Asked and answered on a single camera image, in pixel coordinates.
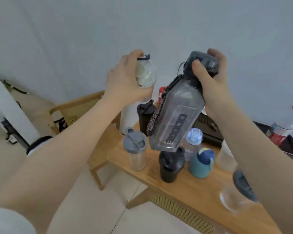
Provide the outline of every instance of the tabletop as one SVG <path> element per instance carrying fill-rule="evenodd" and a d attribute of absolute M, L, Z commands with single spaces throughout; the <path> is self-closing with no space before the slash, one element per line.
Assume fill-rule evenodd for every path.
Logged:
<path fill-rule="evenodd" d="M 135 129 L 139 130 L 139 124 L 135 125 Z M 218 147 L 208 144 L 203 145 L 218 154 Z M 123 149 L 121 139 L 116 146 L 105 151 L 107 159 L 129 175 L 148 187 L 173 197 L 233 233 L 281 233 L 261 204 L 255 204 L 238 214 L 228 211 L 221 204 L 219 194 L 226 183 L 232 182 L 232 173 L 219 169 L 216 165 L 213 166 L 213 171 L 210 172 L 208 177 L 199 179 L 189 172 L 186 163 L 173 183 L 165 183 L 160 178 L 158 162 L 160 152 L 152 150 L 149 145 L 146 150 L 146 165 L 140 171 L 134 171 L 130 168 L 127 152 Z"/>

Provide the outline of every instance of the red label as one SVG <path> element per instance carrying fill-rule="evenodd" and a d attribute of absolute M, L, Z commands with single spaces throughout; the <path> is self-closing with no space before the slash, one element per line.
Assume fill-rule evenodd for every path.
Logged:
<path fill-rule="evenodd" d="M 282 141 L 284 141 L 284 139 L 286 138 L 286 136 L 283 135 L 278 135 L 276 133 L 271 133 L 271 135 L 269 136 L 269 139 L 275 144 L 275 145 L 280 145 L 282 143 Z"/>

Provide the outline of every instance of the floor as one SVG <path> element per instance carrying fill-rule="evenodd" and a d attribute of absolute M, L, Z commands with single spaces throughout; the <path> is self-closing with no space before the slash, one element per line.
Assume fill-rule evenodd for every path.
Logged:
<path fill-rule="evenodd" d="M 35 95 L 16 91 L 11 94 L 39 133 L 52 135 L 46 123 L 46 113 L 52 103 Z M 11 145 L 4 138 L 5 133 L 0 128 L 0 186 L 26 159 L 25 149 L 19 143 Z M 126 209 L 128 201 L 146 186 L 111 164 L 100 169 L 98 174 L 105 184 L 103 191 L 98 189 L 85 165 L 47 234 L 199 233 L 151 202 Z"/>

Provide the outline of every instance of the sleeve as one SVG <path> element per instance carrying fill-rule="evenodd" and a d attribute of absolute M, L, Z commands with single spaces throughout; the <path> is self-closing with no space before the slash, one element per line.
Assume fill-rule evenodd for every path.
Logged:
<path fill-rule="evenodd" d="M 36 231 L 22 215 L 0 208 L 0 234 L 36 234 Z"/>

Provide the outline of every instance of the left hand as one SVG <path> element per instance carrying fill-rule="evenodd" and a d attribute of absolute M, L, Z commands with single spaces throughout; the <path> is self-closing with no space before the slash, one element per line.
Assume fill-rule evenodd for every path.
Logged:
<path fill-rule="evenodd" d="M 119 63 L 107 74 L 104 98 L 113 100 L 123 108 L 151 94 L 152 87 L 142 89 L 136 80 L 137 59 L 143 55 L 143 51 L 137 49 L 122 56 Z"/>

